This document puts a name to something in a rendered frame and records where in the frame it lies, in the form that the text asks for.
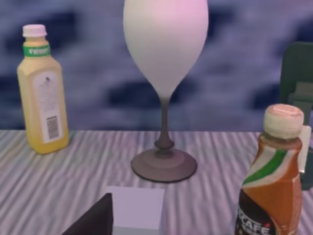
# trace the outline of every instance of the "beige bottle cap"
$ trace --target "beige bottle cap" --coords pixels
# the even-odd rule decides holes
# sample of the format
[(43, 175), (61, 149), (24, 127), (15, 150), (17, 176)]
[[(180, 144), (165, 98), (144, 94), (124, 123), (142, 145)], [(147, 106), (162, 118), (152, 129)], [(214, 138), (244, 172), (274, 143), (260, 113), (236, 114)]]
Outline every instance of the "beige bottle cap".
[(270, 105), (265, 110), (264, 131), (276, 138), (293, 139), (300, 135), (303, 121), (303, 112), (295, 106)]
[(47, 35), (43, 24), (28, 24), (23, 26), (23, 37), (39, 38)]

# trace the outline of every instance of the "table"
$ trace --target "table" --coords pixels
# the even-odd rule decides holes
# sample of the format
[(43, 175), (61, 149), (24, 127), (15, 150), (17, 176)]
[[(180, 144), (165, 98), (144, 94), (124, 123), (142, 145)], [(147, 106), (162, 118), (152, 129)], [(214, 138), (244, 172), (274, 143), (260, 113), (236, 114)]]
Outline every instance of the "table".
[[(176, 184), (139, 179), (130, 161), (158, 132), (71, 132), (70, 145), (37, 155), (25, 131), (0, 131), (0, 234), (60, 235), (110, 186), (165, 188), (166, 235), (233, 235), (240, 185), (258, 133), (171, 132), (196, 174)], [(313, 189), (303, 192), (299, 235), (313, 231)]]

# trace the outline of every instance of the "barcode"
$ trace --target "barcode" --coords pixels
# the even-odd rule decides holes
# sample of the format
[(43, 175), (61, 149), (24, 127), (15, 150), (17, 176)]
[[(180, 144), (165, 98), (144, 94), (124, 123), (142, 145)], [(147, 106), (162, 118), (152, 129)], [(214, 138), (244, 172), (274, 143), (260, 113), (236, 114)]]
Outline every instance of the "barcode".
[(48, 135), (49, 139), (53, 139), (59, 136), (59, 126), (58, 126), (58, 119), (56, 116), (49, 117), (47, 120), (48, 126)]

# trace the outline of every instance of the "white square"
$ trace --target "white square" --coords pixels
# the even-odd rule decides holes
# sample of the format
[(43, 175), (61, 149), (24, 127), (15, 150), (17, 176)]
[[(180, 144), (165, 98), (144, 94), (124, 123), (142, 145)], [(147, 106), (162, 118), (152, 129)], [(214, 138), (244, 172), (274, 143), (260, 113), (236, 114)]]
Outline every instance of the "white square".
[(163, 235), (164, 189), (106, 187), (112, 193), (113, 235)]

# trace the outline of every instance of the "blurry background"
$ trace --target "blurry background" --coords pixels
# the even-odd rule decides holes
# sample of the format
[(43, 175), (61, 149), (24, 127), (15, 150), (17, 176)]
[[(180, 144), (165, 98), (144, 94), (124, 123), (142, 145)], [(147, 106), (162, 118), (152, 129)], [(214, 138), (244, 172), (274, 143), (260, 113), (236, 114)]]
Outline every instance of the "blurry background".
[[(259, 131), (292, 41), (313, 41), (312, 0), (209, 0), (208, 39), (171, 101), (171, 130)], [(157, 130), (160, 104), (126, 48), (123, 0), (2, 0), (0, 129), (23, 129), (22, 26), (45, 24), (70, 129)]]

